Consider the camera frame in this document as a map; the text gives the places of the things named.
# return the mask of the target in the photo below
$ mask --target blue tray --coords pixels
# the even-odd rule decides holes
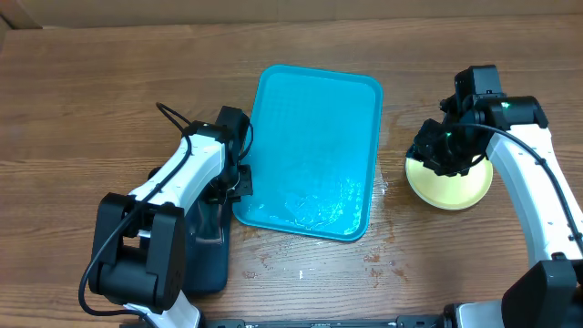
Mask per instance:
[[[253,196],[233,205],[255,227],[356,241],[368,227],[383,89],[371,77],[273,66],[251,124]]]

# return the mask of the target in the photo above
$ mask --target wooden table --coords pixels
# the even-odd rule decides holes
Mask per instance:
[[[582,36],[578,15],[9,32],[0,54],[0,325],[123,320],[82,313],[77,286],[101,198],[143,183],[178,145],[154,103],[203,121],[222,105],[249,114],[261,72],[277,63],[383,85],[370,226],[340,243],[234,220],[229,283],[194,303],[209,318],[354,319],[500,298],[527,270],[500,178],[470,210],[437,210],[410,190],[404,153],[425,119],[440,118],[454,75],[493,63],[509,95],[542,104],[581,202]]]

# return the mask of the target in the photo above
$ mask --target worn table surface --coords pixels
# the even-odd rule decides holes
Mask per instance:
[[[437,210],[410,190],[404,153],[425,119],[440,118],[454,75],[494,63],[508,94],[542,104],[582,201],[582,36],[576,15],[9,32],[0,54],[0,325],[121,321],[82,313],[77,286],[101,198],[143,183],[178,145],[154,103],[203,121],[221,105],[249,114],[261,72],[277,63],[383,85],[370,226],[340,243],[234,220],[229,283],[194,303],[209,318],[355,319],[499,298],[527,269],[500,178],[472,209]]]

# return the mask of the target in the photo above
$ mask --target yellow plate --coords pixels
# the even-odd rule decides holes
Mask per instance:
[[[423,163],[407,159],[407,180],[414,192],[429,204],[444,210],[463,210],[478,203],[492,184],[492,163],[482,160],[465,177],[438,177]]]

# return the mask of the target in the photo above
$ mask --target brown wooden tabletop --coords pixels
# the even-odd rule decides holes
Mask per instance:
[[[209,318],[284,320],[440,313],[500,298],[527,270],[502,181],[495,174],[469,210],[437,210],[411,191],[404,153],[425,119],[441,117],[456,73],[496,64],[509,95],[543,106],[581,202],[582,41],[579,15],[9,32],[0,53],[0,325],[128,320],[83,313],[77,287],[101,198],[142,184],[179,144],[155,102],[202,121],[222,105],[250,114],[261,72],[280,63],[383,85],[370,226],[341,243],[233,220],[227,287],[193,302]]]

